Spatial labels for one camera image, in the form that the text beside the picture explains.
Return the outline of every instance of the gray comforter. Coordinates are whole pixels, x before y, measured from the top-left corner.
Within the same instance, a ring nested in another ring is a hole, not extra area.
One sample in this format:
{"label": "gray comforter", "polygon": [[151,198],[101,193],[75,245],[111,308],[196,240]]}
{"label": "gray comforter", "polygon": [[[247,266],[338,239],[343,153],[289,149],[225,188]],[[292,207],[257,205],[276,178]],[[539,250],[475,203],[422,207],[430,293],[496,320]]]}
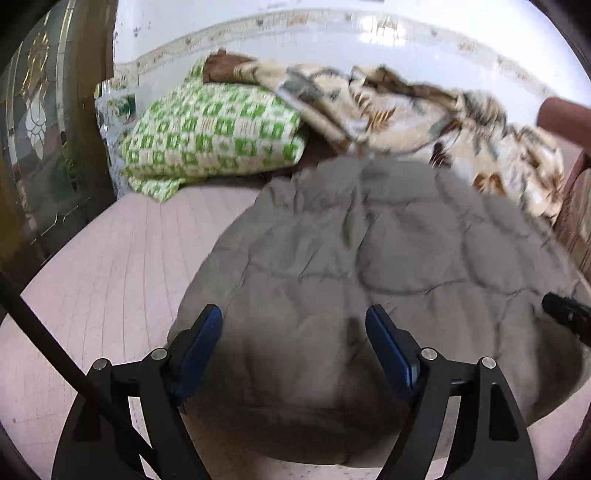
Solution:
{"label": "gray comforter", "polygon": [[[219,238],[169,333],[208,303],[224,312],[199,395],[212,428],[284,460],[383,464],[407,407],[365,335],[374,303],[449,359],[496,358],[528,423],[588,378],[582,344],[541,312],[548,291],[591,303],[548,227],[398,160],[274,179]],[[436,457],[455,414],[452,401]]]}

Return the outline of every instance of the black cable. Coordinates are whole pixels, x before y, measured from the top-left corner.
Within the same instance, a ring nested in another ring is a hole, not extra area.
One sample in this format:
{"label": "black cable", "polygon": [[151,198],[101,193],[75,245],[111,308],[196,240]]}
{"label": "black cable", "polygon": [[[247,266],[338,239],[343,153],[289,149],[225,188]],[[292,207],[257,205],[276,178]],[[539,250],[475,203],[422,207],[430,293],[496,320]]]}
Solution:
{"label": "black cable", "polygon": [[15,323],[47,358],[53,368],[87,401],[93,402],[100,413],[113,425],[113,428],[124,434],[154,472],[160,474],[156,454],[152,447],[111,401],[86,378],[82,370],[53,338],[2,272],[0,272],[0,305],[4,306]]}

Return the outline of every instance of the brown armrest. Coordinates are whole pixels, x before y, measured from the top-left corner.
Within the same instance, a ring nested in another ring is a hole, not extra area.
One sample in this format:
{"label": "brown armrest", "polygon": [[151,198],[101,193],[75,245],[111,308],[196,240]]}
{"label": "brown armrest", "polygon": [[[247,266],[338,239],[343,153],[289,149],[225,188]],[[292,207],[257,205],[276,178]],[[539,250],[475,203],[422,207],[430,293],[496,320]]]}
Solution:
{"label": "brown armrest", "polygon": [[548,98],[538,113],[538,126],[558,136],[564,157],[564,194],[568,195],[578,176],[588,168],[585,154],[591,153],[591,110],[561,98]]}

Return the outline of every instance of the green and white pillow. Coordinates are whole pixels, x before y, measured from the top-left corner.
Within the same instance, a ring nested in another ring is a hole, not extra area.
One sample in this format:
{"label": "green and white pillow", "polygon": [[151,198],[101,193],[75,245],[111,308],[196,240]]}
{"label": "green and white pillow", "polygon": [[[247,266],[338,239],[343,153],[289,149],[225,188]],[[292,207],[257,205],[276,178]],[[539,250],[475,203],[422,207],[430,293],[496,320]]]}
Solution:
{"label": "green and white pillow", "polygon": [[295,165],[306,145],[300,114],[283,100],[259,86],[204,85],[202,65],[121,142],[130,186],[159,201],[183,183]]}

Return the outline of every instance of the patterned blanket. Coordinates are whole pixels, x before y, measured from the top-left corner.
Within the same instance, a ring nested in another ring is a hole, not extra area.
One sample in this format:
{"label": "patterned blanket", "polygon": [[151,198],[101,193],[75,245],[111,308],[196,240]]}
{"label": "patterned blanket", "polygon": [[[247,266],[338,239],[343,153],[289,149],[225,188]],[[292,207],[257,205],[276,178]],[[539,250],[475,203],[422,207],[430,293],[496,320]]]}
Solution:
{"label": "patterned blanket", "polygon": [[410,155],[550,223],[562,206],[562,157],[553,139],[540,128],[507,123],[503,106],[486,92],[409,84],[383,66],[345,74],[224,51],[208,58],[204,79],[268,88],[339,153]]}

